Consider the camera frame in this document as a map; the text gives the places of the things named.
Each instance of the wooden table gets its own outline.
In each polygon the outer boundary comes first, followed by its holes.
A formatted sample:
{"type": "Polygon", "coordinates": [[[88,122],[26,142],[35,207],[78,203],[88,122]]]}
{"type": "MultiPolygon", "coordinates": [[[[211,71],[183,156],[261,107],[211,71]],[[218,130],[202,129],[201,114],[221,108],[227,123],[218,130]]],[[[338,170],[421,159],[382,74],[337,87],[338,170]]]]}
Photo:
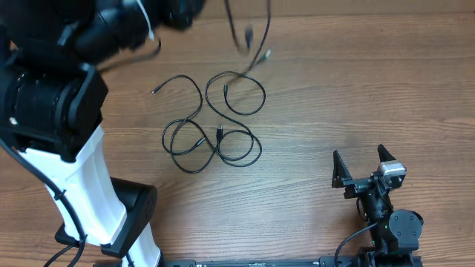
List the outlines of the wooden table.
{"type": "MultiPolygon", "coordinates": [[[[258,39],[264,20],[252,22],[258,39]]],[[[239,34],[246,23],[237,22],[239,34]]],[[[196,91],[186,81],[157,95],[150,91],[179,73],[204,90],[213,75],[242,70],[249,58],[237,54],[226,20],[198,20],[184,34],[164,28],[157,34],[163,49],[156,59],[105,74],[102,125],[111,175],[158,188],[151,225],[166,259],[333,254],[363,225],[355,201],[331,188],[332,152],[340,150],[354,177],[365,177],[376,169],[382,143],[408,169],[404,186],[391,193],[393,204],[425,219],[416,254],[426,266],[475,263],[473,14],[274,18],[266,43],[274,46],[272,57],[251,73],[266,87],[266,104],[239,117],[261,139],[262,157],[248,168],[215,158],[194,175],[174,165],[160,136],[169,121],[197,107],[196,91]]],[[[245,81],[229,92],[240,111],[261,102],[260,91],[245,81]]],[[[222,83],[212,86],[210,97],[219,110],[238,117],[223,103],[222,83]]],[[[239,128],[207,105],[195,120],[213,141],[218,125],[239,128]]],[[[199,138],[186,126],[176,148],[199,138]]],[[[235,135],[223,151],[238,155],[248,147],[248,138],[235,135]]],[[[197,167],[209,153],[203,145],[179,161],[197,167]]],[[[42,266],[62,247],[53,238],[62,218],[43,185],[3,152],[0,177],[0,266],[42,266]]],[[[358,238],[342,254],[369,243],[368,236],[358,238]]],[[[78,266],[105,258],[88,246],[78,266]]]]}

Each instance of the cable plug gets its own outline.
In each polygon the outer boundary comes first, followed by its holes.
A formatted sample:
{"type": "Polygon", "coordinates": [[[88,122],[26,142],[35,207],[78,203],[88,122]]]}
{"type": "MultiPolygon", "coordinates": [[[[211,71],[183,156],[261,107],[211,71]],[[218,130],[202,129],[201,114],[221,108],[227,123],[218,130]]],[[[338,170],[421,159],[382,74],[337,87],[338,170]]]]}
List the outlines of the cable plug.
{"type": "Polygon", "coordinates": [[[203,144],[203,142],[205,142],[206,138],[204,137],[201,137],[201,139],[198,140],[198,142],[196,142],[196,144],[194,144],[194,147],[197,148],[199,147],[201,144],[203,144]]]}
{"type": "Polygon", "coordinates": [[[223,92],[224,92],[224,97],[227,97],[228,96],[228,85],[227,84],[224,84],[223,86],[223,92]]]}
{"type": "Polygon", "coordinates": [[[253,40],[253,36],[254,36],[254,33],[252,31],[251,23],[249,23],[249,25],[246,27],[246,32],[245,32],[244,36],[246,38],[247,49],[249,49],[252,46],[252,40],[253,40]]]}
{"type": "Polygon", "coordinates": [[[266,53],[262,55],[262,57],[255,63],[255,65],[259,65],[262,62],[265,62],[267,59],[269,59],[270,54],[272,53],[273,47],[267,49],[266,53]]]}
{"type": "Polygon", "coordinates": [[[223,132],[223,126],[220,125],[220,127],[216,129],[216,140],[218,144],[221,143],[221,140],[223,140],[223,132]]]}

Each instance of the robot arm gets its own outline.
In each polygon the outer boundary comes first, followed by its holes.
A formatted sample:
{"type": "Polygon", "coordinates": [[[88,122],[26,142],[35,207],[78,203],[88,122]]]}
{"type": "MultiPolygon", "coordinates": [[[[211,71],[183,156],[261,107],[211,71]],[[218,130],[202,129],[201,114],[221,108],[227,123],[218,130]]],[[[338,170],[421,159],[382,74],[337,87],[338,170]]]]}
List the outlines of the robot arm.
{"type": "Polygon", "coordinates": [[[46,184],[64,220],[56,241],[79,247],[70,266],[85,243],[124,267],[163,264],[149,224],[156,188],[109,177],[100,127],[108,89],[94,64],[140,46],[161,23],[187,28],[202,5],[0,0],[0,144],[46,184]]]}

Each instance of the wood grain surface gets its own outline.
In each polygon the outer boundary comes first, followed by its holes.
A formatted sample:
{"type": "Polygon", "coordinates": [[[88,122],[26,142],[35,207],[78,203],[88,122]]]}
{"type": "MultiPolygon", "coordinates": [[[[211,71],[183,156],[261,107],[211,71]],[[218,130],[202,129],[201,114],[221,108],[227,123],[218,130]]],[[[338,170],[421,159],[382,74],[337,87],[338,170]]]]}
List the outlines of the wood grain surface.
{"type": "MultiPolygon", "coordinates": [[[[266,15],[266,0],[230,0],[236,18],[266,15]]],[[[275,16],[473,12],[473,0],[272,0],[275,16]]],[[[223,0],[206,0],[202,19],[224,19],[223,0]]]]}
{"type": "MultiPolygon", "coordinates": [[[[259,36],[264,20],[252,22],[259,36]]],[[[247,23],[237,22],[239,33],[247,23]]],[[[396,208],[424,217],[416,254],[425,266],[475,265],[473,13],[274,18],[266,43],[274,47],[272,57],[251,72],[266,87],[263,109],[239,117],[223,103],[222,81],[210,88],[214,105],[261,139],[262,157],[248,168],[215,158],[194,175],[174,165],[160,136],[168,122],[197,107],[196,91],[186,81],[156,95],[150,91],[180,73],[204,90],[213,75],[242,70],[249,58],[238,55],[222,19],[197,20],[183,34],[164,28],[157,34],[163,49],[156,59],[104,75],[109,94],[102,112],[111,175],[158,188],[151,225],[166,259],[333,254],[363,225],[355,201],[331,188],[332,152],[339,149],[352,175],[364,177],[376,169],[382,143],[408,169],[391,199],[396,208]]],[[[259,92],[239,81],[229,88],[231,105],[253,110],[259,92]]],[[[221,124],[239,128],[208,105],[195,120],[210,136],[221,124]]],[[[184,127],[175,144],[187,148],[199,138],[184,127]]],[[[248,147],[246,137],[235,135],[223,151],[238,155],[248,147]]],[[[209,153],[201,146],[179,161],[197,167],[209,153]]],[[[62,218],[43,185],[3,151],[0,179],[0,266],[42,266],[62,248],[53,238],[62,218]]],[[[369,243],[367,235],[360,237],[342,254],[369,243]]],[[[56,265],[66,265],[74,253],[56,265]]],[[[87,246],[78,266],[104,259],[99,248],[87,246]]]]}

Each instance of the white cable clip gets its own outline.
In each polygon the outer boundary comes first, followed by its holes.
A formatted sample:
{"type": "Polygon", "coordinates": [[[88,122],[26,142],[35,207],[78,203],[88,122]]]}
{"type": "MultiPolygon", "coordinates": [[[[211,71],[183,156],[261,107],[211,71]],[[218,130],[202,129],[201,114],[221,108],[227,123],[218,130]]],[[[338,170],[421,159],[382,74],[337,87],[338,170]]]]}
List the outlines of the white cable clip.
{"type": "Polygon", "coordinates": [[[142,4],[142,1],[141,1],[141,0],[136,0],[136,1],[137,1],[137,4],[139,5],[140,9],[142,10],[142,13],[143,13],[143,15],[144,15],[144,17],[145,17],[145,20],[147,21],[147,24],[148,24],[148,37],[150,38],[150,40],[155,41],[154,31],[151,29],[150,19],[148,19],[147,11],[145,11],[145,8],[143,7],[143,4],[142,4]]]}

